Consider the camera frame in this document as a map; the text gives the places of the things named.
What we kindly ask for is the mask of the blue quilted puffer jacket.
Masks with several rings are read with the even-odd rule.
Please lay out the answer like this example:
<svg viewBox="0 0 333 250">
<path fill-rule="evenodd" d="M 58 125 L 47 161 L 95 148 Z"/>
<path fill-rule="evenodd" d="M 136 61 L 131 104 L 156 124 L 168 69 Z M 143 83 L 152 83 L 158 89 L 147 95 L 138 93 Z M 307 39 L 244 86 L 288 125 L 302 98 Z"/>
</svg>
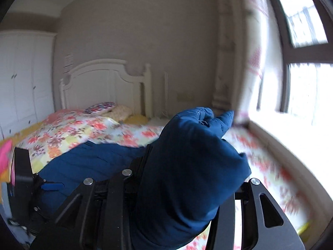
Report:
<svg viewBox="0 0 333 250">
<path fill-rule="evenodd" d="M 130 236 L 135 249 L 178 249 L 202 233 L 217 210 L 251 173 L 245 154 L 224 139 L 233 111 L 215 116 L 197 107 L 176 114 L 146 147 L 82 143 L 41 171 L 64 184 L 42 191 L 38 204 L 53 214 L 86 178 L 104 181 L 147 156 L 130 201 Z"/>
</svg>

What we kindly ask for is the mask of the pink pillow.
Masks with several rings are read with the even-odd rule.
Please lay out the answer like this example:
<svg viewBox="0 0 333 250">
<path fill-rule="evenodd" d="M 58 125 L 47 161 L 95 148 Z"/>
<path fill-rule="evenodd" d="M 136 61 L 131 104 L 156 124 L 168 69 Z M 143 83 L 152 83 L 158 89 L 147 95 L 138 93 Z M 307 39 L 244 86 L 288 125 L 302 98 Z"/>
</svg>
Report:
<svg viewBox="0 0 333 250">
<path fill-rule="evenodd" d="M 3 173 L 8 168 L 11 151 L 12 151 L 12 140 L 11 139 L 9 139 L 1 144 L 0 173 Z"/>
</svg>

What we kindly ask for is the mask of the floral bed quilt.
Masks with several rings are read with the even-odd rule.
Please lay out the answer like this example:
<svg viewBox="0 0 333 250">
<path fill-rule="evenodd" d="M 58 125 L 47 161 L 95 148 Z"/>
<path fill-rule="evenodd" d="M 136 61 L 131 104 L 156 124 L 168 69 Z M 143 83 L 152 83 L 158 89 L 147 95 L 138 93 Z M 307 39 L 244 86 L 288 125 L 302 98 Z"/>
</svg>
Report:
<svg viewBox="0 0 333 250">
<path fill-rule="evenodd" d="M 14 146 L 5 220 L 29 249 L 304 249 L 306 199 L 233 115 L 53 114 Z"/>
</svg>

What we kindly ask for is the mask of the colourful patterned pillow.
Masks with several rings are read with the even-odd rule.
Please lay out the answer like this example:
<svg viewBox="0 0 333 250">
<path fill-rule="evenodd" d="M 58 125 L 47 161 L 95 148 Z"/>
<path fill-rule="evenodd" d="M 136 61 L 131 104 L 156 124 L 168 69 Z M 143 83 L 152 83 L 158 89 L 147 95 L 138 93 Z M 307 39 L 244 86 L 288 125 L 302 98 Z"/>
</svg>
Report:
<svg viewBox="0 0 333 250">
<path fill-rule="evenodd" d="M 116 104 L 114 102 L 103 102 L 86 108 L 84 110 L 84 113 L 90 115 L 102 115 L 104 113 L 111 111 L 115 107 Z"/>
</svg>

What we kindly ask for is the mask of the white wardrobe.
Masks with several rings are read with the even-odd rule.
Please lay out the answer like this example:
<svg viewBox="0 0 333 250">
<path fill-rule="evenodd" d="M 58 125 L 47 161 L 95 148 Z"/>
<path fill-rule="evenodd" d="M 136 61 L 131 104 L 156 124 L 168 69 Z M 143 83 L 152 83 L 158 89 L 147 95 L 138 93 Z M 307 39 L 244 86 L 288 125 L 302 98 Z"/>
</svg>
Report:
<svg viewBox="0 0 333 250">
<path fill-rule="evenodd" d="M 54 112 L 52 62 L 55 33 L 1 32 L 1 138 Z"/>
</svg>

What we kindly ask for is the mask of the white lamp pole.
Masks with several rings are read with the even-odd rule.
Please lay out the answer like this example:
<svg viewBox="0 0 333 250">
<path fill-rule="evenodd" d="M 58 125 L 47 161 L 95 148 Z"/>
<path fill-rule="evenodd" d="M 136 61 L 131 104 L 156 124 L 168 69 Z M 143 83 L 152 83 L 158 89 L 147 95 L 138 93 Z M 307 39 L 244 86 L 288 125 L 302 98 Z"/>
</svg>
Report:
<svg viewBox="0 0 333 250">
<path fill-rule="evenodd" d="M 164 72 L 163 92 L 164 92 L 164 107 L 163 107 L 162 114 L 164 117 L 167 118 L 168 117 L 168 100 L 169 100 L 169 75 L 166 71 Z"/>
</svg>

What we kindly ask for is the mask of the white wooden headboard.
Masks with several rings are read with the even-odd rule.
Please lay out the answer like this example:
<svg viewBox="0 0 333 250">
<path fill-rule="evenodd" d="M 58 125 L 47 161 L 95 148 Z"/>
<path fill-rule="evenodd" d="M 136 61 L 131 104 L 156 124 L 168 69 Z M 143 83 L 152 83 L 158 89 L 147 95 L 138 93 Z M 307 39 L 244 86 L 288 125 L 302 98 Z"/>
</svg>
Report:
<svg viewBox="0 0 333 250">
<path fill-rule="evenodd" d="M 96 59 L 80 64 L 59 81 L 62 109 L 84 110 L 102 102 L 129 107 L 134 114 L 154 116 L 151 65 L 140 76 L 126 71 L 126 61 Z"/>
</svg>

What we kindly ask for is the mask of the patterned window curtain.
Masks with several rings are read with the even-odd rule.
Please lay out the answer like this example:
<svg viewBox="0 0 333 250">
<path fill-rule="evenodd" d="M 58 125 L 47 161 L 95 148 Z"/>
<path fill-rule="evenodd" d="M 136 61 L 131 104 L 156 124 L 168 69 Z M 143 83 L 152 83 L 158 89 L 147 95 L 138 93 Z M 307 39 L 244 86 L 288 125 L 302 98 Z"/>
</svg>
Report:
<svg viewBox="0 0 333 250">
<path fill-rule="evenodd" d="M 219 39 L 215 92 L 217 112 L 234 111 L 246 125 L 256 111 L 278 112 L 283 94 L 280 33 L 270 0 L 217 0 Z"/>
</svg>

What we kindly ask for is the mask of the dark window frame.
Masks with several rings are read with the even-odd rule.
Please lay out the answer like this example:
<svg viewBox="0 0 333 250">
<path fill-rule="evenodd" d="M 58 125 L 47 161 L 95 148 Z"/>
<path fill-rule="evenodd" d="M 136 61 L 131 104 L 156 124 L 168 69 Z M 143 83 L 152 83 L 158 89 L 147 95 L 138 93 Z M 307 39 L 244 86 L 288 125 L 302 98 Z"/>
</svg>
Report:
<svg viewBox="0 0 333 250">
<path fill-rule="evenodd" d="M 332 113 L 332 4 L 328 0 L 269 0 L 283 57 L 281 111 Z"/>
</svg>

